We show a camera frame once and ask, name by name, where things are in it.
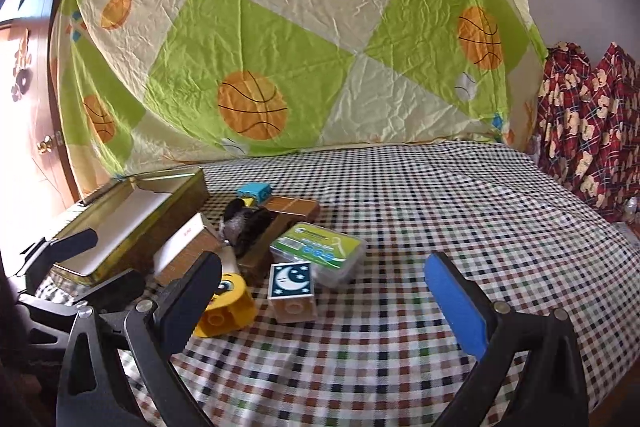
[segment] crescent moon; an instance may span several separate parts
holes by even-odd
[[[291,270],[290,266],[287,266],[284,270],[281,270],[274,279],[276,280],[276,284],[280,286],[285,291],[294,292],[296,290],[300,290],[309,284],[309,281],[305,282],[295,282],[289,278],[289,270]]]

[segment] blue gripper pad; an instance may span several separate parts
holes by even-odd
[[[471,297],[437,255],[425,261],[424,280],[463,351],[480,360],[488,346],[487,325]]]

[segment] toy building block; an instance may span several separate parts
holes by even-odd
[[[269,306],[280,324],[315,320],[316,296],[311,263],[271,265]]]
[[[271,243],[287,232],[294,223],[296,221],[289,214],[278,214],[247,253],[238,259],[240,273],[248,284],[262,285],[273,263]]]
[[[283,198],[272,196],[264,202],[263,206],[271,212],[289,214],[296,222],[306,221],[312,223],[320,214],[320,205],[314,200],[299,200],[297,198]]]
[[[241,330],[255,320],[257,312],[244,279],[237,273],[225,273],[193,334],[206,338]]]
[[[268,183],[247,183],[236,190],[238,198],[254,198],[258,204],[261,204],[269,196],[271,196],[271,185]]]

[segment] checkered bed sheet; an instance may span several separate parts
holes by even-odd
[[[213,219],[236,187],[269,182],[275,194],[319,200],[318,225],[369,244],[353,283],[317,289],[315,322],[277,324],[265,284],[253,291],[254,324],[193,337],[174,357],[218,426],[430,425],[474,364],[424,283],[422,264],[436,250],[491,300],[569,312],[592,409],[640,354],[638,248],[523,154],[444,142],[203,168],[211,193],[203,212]],[[50,280],[41,293],[65,300]],[[132,357],[122,360],[145,417],[162,425]],[[486,425],[499,420],[524,360],[514,360]]]

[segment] red plaid blanket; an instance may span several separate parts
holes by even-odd
[[[549,49],[538,95],[538,166],[610,222],[640,193],[640,64],[612,44],[596,68],[579,46]]]

